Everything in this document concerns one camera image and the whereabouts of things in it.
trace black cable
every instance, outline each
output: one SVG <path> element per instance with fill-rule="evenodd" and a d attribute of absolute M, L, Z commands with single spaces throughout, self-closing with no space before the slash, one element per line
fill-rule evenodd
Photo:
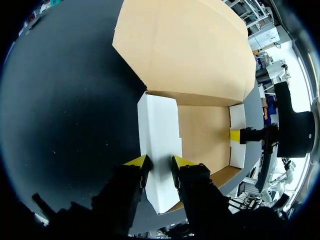
<path fill-rule="evenodd" d="M 231 203 L 229 203 L 229 205 L 230 205 L 231 207 L 235 208 L 235 209 L 242 210 L 241 208 L 239 208 L 239 207 L 237 207 L 237 206 L 235 206 L 235 205 L 232 205 Z"/>

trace cable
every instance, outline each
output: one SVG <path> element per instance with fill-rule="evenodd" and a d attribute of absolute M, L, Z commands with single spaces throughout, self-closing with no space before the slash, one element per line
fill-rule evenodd
<path fill-rule="evenodd" d="M 229 203 L 229 205 L 230 205 L 231 207 L 235 208 L 235 209 L 242 210 L 241 208 L 239 208 L 239 207 L 237 207 L 237 206 L 235 206 L 235 205 L 232 205 L 231 203 Z"/>
<path fill-rule="evenodd" d="M 247 195 L 248 198 L 250 199 L 258 199 L 260 196 L 249 196 L 245 191 L 243 192 L 245 195 Z"/>

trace open cardboard box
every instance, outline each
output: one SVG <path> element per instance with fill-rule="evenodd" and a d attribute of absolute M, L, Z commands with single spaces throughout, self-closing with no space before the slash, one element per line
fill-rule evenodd
<path fill-rule="evenodd" d="M 124 0 L 112 45 L 148 95 L 176 100 L 182 157 L 232 179 L 229 107 L 255 82 L 245 23 L 221 0 Z"/>

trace cardboard box flap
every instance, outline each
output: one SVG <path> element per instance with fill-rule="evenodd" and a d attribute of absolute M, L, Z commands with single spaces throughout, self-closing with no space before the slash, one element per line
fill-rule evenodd
<path fill-rule="evenodd" d="M 256 62 L 221 0 L 124 0 L 113 46 L 150 91 L 243 101 Z"/>

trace cardboard box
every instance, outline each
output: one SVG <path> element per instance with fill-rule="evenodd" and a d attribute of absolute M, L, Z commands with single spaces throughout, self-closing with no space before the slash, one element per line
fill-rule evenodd
<path fill-rule="evenodd" d="M 182 156 L 232 179 L 229 107 L 255 83 L 245 23 L 221 0 L 124 0 L 112 45 L 148 95 L 176 100 Z"/>
<path fill-rule="evenodd" d="M 261 98 L 261 103 L 262 103 L 262 107 L 263 108 L 267 108 L 268 107 L 267 100 L 265 98 Z"/>

